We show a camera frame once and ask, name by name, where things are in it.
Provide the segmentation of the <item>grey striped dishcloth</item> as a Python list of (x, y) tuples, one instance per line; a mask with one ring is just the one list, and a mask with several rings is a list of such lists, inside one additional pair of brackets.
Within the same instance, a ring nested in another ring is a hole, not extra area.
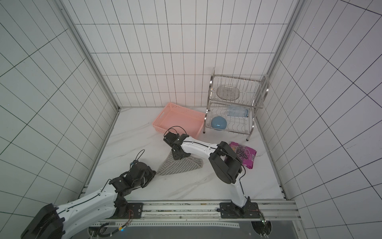
[(204, 165), (203, 159), (195, 156), (188, 156), (179, 160), (175, 160), (170, 152), (168, 157), (156, 171), (159, 176), (174, 175), (201, 169)]

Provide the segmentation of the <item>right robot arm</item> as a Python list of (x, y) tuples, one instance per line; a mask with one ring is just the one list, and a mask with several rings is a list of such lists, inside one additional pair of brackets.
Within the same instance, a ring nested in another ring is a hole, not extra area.
[(164, 142), (172, 149), (173, 158), (181, 160), (195, 155), (207, 158), (217, 175), (224, 183), (230, 184), (231, 202), (219, 209), (229, 216), (243, 218), (249, 211), (251, 199), (246, 196), (241, 179), (246, 174), (242, 160), (237, 156), (228, 143), (211, 144), (196, 140), (188, 134), (168, 132), (164, 135)]

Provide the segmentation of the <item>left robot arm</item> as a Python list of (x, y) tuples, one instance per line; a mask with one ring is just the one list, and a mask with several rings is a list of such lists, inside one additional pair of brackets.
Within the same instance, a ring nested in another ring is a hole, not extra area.
[(130, 169), (108, 180), (103, 188), (73, 202), (42, 207), (26, 229), (22, 239), (69, 239), (91, 225), (106, 219), (139, 219), (142, 203), (128, 203), (125, 196), (146, 187), (156, 171), (135, 161)]

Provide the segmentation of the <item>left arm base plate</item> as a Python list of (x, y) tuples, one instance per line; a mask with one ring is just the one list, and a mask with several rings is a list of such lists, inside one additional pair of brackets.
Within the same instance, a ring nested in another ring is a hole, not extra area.
[(143, 203), (125, 203), (116, 208), (114, 219), (140, 219), (143, 211)]

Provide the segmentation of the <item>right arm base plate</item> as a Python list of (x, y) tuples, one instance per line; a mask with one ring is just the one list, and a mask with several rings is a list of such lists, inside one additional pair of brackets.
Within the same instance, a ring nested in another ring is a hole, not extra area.
[(234, 203), (220, 203), (216, 210), (222, 219), (259, 219), (260, 211), (257, 203), (247, 202), (243, 207)]

